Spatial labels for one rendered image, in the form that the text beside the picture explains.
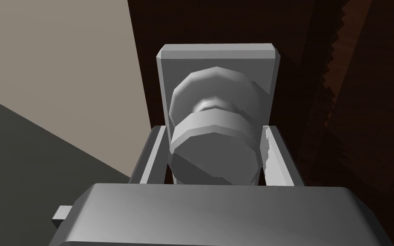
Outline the dark brown door leaf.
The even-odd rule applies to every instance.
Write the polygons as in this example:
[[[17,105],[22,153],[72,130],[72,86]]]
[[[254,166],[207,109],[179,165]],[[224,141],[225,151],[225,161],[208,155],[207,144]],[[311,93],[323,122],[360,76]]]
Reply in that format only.
[[[128,0],[150,124],[165,44],[272,43],[270,124],[312,186],[352,190],[394,244],[394,0]]]

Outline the grey door knob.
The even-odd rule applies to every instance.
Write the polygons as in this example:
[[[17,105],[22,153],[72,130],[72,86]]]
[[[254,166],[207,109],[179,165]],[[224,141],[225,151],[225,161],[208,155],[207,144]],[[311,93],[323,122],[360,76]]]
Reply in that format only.
[[[257,185],[277,49],[270,43],[166,44],[156,61],[176,183]]]

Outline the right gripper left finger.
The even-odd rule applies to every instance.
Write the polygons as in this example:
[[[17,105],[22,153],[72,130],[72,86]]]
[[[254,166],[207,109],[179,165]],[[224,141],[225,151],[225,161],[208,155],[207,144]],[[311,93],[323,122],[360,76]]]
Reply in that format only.
[[[168,131],[154,126],[129,179],[130,184],[163,184],[167,170]]]

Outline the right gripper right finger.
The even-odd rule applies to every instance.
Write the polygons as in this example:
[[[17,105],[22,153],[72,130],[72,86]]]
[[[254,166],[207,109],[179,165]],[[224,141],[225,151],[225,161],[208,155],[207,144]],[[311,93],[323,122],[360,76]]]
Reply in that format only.
[[[276,126],[263,127],[260,151],[267,186],[306,185]]]

